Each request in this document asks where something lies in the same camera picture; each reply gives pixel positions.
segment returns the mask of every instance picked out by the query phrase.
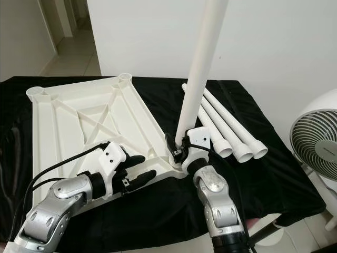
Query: black cable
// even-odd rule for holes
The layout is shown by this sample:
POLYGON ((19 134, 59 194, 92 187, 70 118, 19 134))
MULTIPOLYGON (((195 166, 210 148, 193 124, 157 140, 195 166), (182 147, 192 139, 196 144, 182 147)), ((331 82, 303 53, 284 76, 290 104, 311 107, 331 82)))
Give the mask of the black cable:
POLYGON ((46 183, 49 183, 49 182, 53 182, 53 181, 58 181, 58 180, 61 180, 61 179, 64 179, 64 178, 49 178, 47 180, 44 180, 40 183, 38 183, 36 186, 33 187, 33 191, 35 191, 37 188, 39 188, 40 186, 46 184, 46 183))
MULTIPOLYGON (((36 186, 34 186, 32 188, 32 191, 35 191, 37 188, 39 188, 40 186, 46 184, 46 183, 49 183, 49 182, 52 182, 52 181, 58 181, 58 180, 61 180, 63 178, 49 178, 47 180, 44 180, 40 183, 38 183, 36 186)), ((17 215, 18 215, 18 211, 19 211, 19 208, 21 206, 21 203, 23 202, 23 198, 21 198, 21 200, 19 201, 17 207, 16 207, 16 210, 15 210, 15 213, 14 213, 14 218, 13 218, 13 222, 12 222, 12 227, 11 227, 11 232, 9 233, 9 237, 8 237, 8 241, 12 241, 14 238, 13 238, 13 232, 14 232, 14 228, 15 228, 15 224, 16 224, 16 219, 17 219, 17 215)))
MULTIPOLYGON (((196 148, 196 149, 202 149, 202 150, 205 150, 207 152, 209 152, 210 154, 212 154, 213 156, 215 156, 216 158, 218 158, 222 163, 225 163, 227 165, 227 163, 225 162, 225 160, 222 158, 222 156, 220 156, 218 153, 216 153, 214 150, 211 150, 209 148, 205 148, 203 146, 199 146, 199 145, 194 145, 194 144, 187 144, 185 145, 184 147, 188 148, 188 147, 191 147, 191 148, 196 148)), ((257 253, 254 246, 251 245, 249 243, 250 241, 250 238, 249 238, 249 233, 248 233, 248 228, 247 228, 247 225, 246 225, 246 214, 245 214, 245 211, 244 211, 244 208, 243 208, 243 200, 242 200, 242 193, 241 193, 241 188, 240 188, 240 184, 239 184, 239 181, 237 179, 237 176, 234 172, 234 170, 231 170, 233 175, 234 175, 234 178, 235 178, 235 183, 236 183, 236 187, 237 187, 237 192, 239 194, 239 200, 240 200, 240 205, 241 205, 241 214, 242 214, 242 226, 243 226, 243 230, 245 232, 245 235, 246 235, 246 238, 247 238, 247 243, 249 244, 249 247, 251 248, 251 250, 253 251, 253 253, 257 253)))
POLYGON ((82 156, 84 156, 84 155, 86 155, 86 154, 89 154, 90 152, 92 152, 92 151, 94 151, 94 150, 96 150, 96 149, 101 148, 101 149, 104 150, 104 149, 108 146, 108 144, 109 144, 109 142, 107 142, 107 143, 100 143, 100 144, 98 144, 98 145, 92 147, 91 149, 88 149, 88 150, 86 150, 86 151, 84 151, 84 152, 82 152, 82 153, 80 153, 80 154, 74 155, 73 157, 70 157, 70 158, 68 158, 68 159, 66 159, 66 160, 64 160, 64 161, 62 161, 62 162, 59 162, 59 163, 57 163, 57 164, 55 164, 55 165, 53 165, 53 166, 51 166, 51 167, 49 167, 49 168, 47 168, 47 169, 41 171, 39 174, 37 174, 37 175, 33 178, 33 180, 29 183, 29 185, 28 185, 28 187, 27 187, 27 190, 26 190, 26 193, 25 193, 25 197, 24 197, 24 199, 23 199, 23 205, 22 205, 23 213, 22 213, 22 217, 21 217, 21 225, 22 225, 23 219, 24 219, 24 217, 25 217, 25 215, 26 215, 25 209, 26 209, 26 204, 27 204, 27 200, 28 200, 29 193, 31 192, 31 188, 33 187, 33 185, 35 184, 35 182, 36 182, 41 176, 43 176, 44 174, 46 174, 46 173, 48 173, 48 172, 50 172, 50 171, 52 171, 52 170, 54 170, 54 169, 56 169, 56 168, 62 166, 62 165, 64 165, 64 164, 68 163, 68 162, 71 162, 71 161, 73 161, 73 160, 75 160, 75 159, 77 159, 77 158, 80 158, 80 157, 82 157, 82 156))

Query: white pvc pipe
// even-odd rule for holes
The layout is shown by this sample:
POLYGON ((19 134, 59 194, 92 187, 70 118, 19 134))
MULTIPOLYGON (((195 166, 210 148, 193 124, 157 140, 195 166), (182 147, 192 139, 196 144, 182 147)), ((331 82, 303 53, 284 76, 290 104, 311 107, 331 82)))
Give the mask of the white pvc pipe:
POLYGON ((253 157, 252 151, 249 147, 242 143, 242 141, 236 136, 232 129, 226 124, 216 110, 211 106, 206 98, 202 97, 201 106, 205 109, 208 116, 212 119, 217 129, 220 131, 233 148, 233 154, 238 162, 247 162, 253 157))
MULTIPOLYGON (((186 84, 182 85, 184 91, 186 91, 186 84)), ((216 153, 221 157, 228 157, 232 152, 232 146, 227 140, 225 140, 216 128, 210 117, 207 115, 202 106, 199 107, 198 117, 204 127, 207 127, 210 131, 211 141, 213 142, 213 148, 216 153)))
POLYGON ((206 81, 219 38, 228 0, 207 0, 180 113, 175 143, 181 146, 185 131, 194 128, 206 81))
POLYGON ((255 139, 254 136, 209 92, 208 89, 205 89, 204 95, 241 141, 247 144, 252 150, 254 159, 259 159, 267 154, 268 148, 261 141, 255 139))

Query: black cloth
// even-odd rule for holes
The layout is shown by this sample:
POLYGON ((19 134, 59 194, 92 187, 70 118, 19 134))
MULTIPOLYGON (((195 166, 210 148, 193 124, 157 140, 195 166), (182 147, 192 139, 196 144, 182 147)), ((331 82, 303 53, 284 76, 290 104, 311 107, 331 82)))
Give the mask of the black cloth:
MULTIPOLYGON (((13 77, 0 84, 1 164, 5 182, 5 192, 2 190, 0 194, 1 240, 6 240, 9 234, 9 217, 13 216, 13 209, 32 176, 32 105, 25 91, 32 86, 98 78, 102 77, 13 77), (13 191, 18 164, 17 187, 13 191), (12 200, 11 208, 7 205, 8 198, 12 200)), ((172 136, 179 120, 184 82, 184 79, 133 78, 135 88, 162 130, 172 136)), ((277 223, 287 226, 322 212, 324 201, 243 86, 238 81, 208 81, 207 88, 269 149, 263 158, 246 163, 238 163, 230 156, 224 164, 210 156, 210 164, 228 181, 238 209, 241 206, 233 173, 240 183, 247 218, 282 213, 277 223)), ((73 217, 57 250, 112 252, 155 247, 190 240, 206 232, 203 207, 191 177, 167 178, 73 217)))

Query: fan grille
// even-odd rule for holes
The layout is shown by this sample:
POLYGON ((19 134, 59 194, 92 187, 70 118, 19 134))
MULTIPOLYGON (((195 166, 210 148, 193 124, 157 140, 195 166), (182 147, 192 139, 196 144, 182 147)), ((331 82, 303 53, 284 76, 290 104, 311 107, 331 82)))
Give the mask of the fan grille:
POLYGON ((295 153, 319 174, 337 181, 337 163, 322 159, 315 151, 319 141, 337 142, 337 112, 317 111, 299 118, 293 125, 291 143, 295 153))

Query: white plastic frame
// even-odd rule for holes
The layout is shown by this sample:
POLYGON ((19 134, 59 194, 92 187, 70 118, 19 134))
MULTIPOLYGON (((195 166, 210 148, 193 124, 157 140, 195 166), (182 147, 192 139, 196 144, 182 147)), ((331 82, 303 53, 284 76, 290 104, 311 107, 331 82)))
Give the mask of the white plastic frame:
MULTIPOLYGON (((48 88, 33 87, 26 94, 33 103, 33 176, 106 141, 122 145, 129 155, 145 156, 145 162, 127 169, 129 180, 152 169, 157 176, 149 184, 167 177, 186 176, 169 164, 164 133, 133 87, 130 74, 48 88)), ((101 153, 98 149, 65 164, 42 176, 40 181, 75 177, 86 170, 94 173, 100 166, 101 153)), ((33 205, 44 199, 51 184, 34 191, 33 205)), ((99 198, 81 212, 119 196, 118 193, 107 200, 99 198)))

